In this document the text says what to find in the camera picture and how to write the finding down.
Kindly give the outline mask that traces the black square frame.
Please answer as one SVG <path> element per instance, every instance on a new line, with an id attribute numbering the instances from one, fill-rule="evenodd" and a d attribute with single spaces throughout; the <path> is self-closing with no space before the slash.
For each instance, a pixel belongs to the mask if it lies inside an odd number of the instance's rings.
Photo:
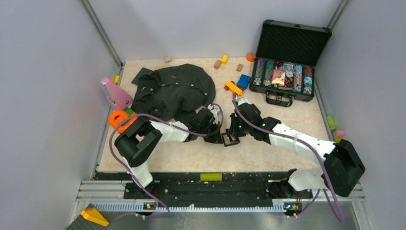
<path id="1" fill-rule="evenodd" d="M 229 129 L 226 129 L 224 133 L 221 134 L 223 145 L 225 147 L 230 147 L 234 145 L 238 145 L 240 143 L 240 139 L 235 137 Z"/>

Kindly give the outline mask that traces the dark pinstriped garment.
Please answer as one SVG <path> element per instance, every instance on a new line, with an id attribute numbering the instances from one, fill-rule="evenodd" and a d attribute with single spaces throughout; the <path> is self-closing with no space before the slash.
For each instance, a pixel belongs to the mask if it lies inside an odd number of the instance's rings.
<path id="1" fill-rule="evenodd" d="M 196 109 L 213 103 L 216 96 L 212 77 L 193 64 L 144 72 L 137 77 L 136 86 L 131 109 L 164 121 L 186 122 Z"/>

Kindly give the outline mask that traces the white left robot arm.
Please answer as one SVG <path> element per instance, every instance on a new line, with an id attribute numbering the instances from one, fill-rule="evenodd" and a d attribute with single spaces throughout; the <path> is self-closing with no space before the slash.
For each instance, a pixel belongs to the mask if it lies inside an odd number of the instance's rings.
<path id="1" fill-rule="evenodd" d="M 120 163 L 134 178 L 135 192 L 142 198 L 153 194 L 153 177 L 147 160 L 158 143 L 190 142 L 202 137 L 205 142 L 221 144 L 220 128 L 224 113 L 217 104 L 201 109 L 186 122 L 166 122 L 148 114 L 132 115 L 122 120 L 126 129 L 110 146 L 116 147 Z"/>

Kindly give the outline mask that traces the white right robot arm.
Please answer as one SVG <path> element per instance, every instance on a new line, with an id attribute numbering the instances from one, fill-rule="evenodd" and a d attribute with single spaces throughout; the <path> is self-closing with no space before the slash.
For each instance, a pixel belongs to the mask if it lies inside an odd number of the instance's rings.
<path id="1" fill-rule="evenodd" d="M 365 173 L 365 166 L 351 142 L 322 140 L 290 128 L 276 118 L 262 118 L 259 109 L 243 97 L 234 99 L 233 105 L 232 117 L 239 121 L 238 131 L 319 164 L 310 170 L 291 170 L 281 184 L 284 196 L 294 197 L 307 189 L 329 189 L 338 196 L 348 197 Z"/>

